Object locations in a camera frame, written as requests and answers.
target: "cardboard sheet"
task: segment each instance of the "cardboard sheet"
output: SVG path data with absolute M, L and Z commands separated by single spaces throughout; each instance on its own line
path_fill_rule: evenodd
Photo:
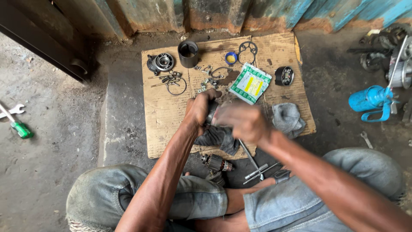
M 211 65 L 213 69 L 221 66 L 228 67 L 225 62 L 227 52 L 238 53 L 239 45 L 245 41 L 252 41 L 258 47 L 256 55 L 256 66 L 265 72 L 274 75 L 274 69 L 279 66 L 291 66 L 295 71 L 295 80 L 290 87 L 276 86 L 274 82 L 269 84 L 268 89 L 256 102 L 257 105 L 265 109 L 265 114 L 271 120 L 272 104 L 282 102 L 292 102 L 298 105 L 302 118 L 307 125 L 301 135 L 314 133 L 316 131 L 315 123 L 312 118 L 309 103 L 303 86 L 302 75 L 299 68 L 295 52 L 295 39 L 293 33 L 279 33 L 262 37 L 239 37 L 225 40 L 215 40 L 209 42 L 197 43 L 200 52 L 200 60 L 198 66 L 202 68 Z M 146 67 L 147 55 L 155 55 L 160 53 L 169 53 L 177 61 L 173 70 L 182 73 L 182 77 L 187 81 L 187 90 L 179 96 L 171 96 L 165 86 L 150 87 L 159 83 L 158 78 L 148 79 L 153 76 L 153 73 Z M 241 55 L 245 61 L 250 59 L 250 54 L 245 52 Z M 186 102 L 188 98 L 195 97 L 200 89 L 200 83 L 208 76 L 194 69 L 186 69 L 180 65 L 177 47 L 166 47 L 154 50 L 142 51 L 142 74 L 143 74 L 143 92 L 145 102 L 145 119 L 146 119 L 146 136 L 147 136 L 147 153 L 151 159 L 159 158 L 166 148 L 167 143 L 178 129 L 183 120 Z M 218 90 L 223 92 L 223 96 L 218 99 L 219 102 L 232 100 L 235 98 L 233 94 L 226 91 L 231 83 L 239 75 L 242 68 L 240 63 L 236 63 L 231 67 L 232 72 L 227 72 L 226 69 L 220 69 L 214 73 L 214 76 L 224 75 L 225 78 L 219 81 Z M 251 154 L 255 155 L 255 145 L 248 144 L 248 149 Z M 199 151 L 201 154 L 216 154 L 222 156 L 226 160 L 246 158 L 246 154 L 240 147 L 234 156 L 230 156 L 219 150 L 219 146 L 204 147 L 194 145 L 192 152 Z

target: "forearm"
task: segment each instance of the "forearm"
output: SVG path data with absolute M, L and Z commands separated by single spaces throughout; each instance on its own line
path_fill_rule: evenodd
M 183 120 L 145 181 L 132 198 L 116 231 L 162 231 L 197 127 Z
M 389 200 L 348 173 L 301 148 L 280 132 L 258 146 L 306 183 L 355 231 L 409 231 L 410 218 Z

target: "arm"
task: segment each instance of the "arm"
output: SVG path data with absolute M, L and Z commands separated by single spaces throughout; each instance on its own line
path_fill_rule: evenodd
M 400 208 L 363 182 L 301 148 L 268 125 L 259 107 L 220 108 L 214 119 L 232 125 L 233 136 L 258 145 L 306 183 L 333 213 L 355 231 L 412 231 Z
M 199 94 L 196 99 L 189 99 L 183 122 L 133 196 L 116 231 L 163 230 L 193 142 L 204 133 L 208 101 L 221 94 L 211 89 Z

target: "knee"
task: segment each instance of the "knee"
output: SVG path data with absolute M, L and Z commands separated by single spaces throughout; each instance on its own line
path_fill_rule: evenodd
M 78 177 L 66 202 L 69 222 L 93 228 L 114 229 L 124 213 L 119 199 L 122 189 L 134 194 L 147 172 L 129 164 L 91 169 Z
M 381 152 L 352 147 L 330 151 L 323 158 L 356 176 L 390 200 L 399 200 L 405 191 L 399 164 Z

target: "hand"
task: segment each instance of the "hand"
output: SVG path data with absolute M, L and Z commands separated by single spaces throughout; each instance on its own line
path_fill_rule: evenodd
M 194 123 L 198 130 L 198 136 L 202 135 L 205 131 L 203 124 L 209 113 L 209 100 L 213 100 L 220 96 L 222 96 L 221 91 L 208 89 L 205 92 L 199 93 L 196 98 L 190 98 L 187 101 L 186 113 L 183 121 Z
M 245 102 L 218 108 L 212 123 L 232 126 L 234 138 L 253 144 L 267 141 L 272 131 L 272 126 L 266 121 L 261 108 Z

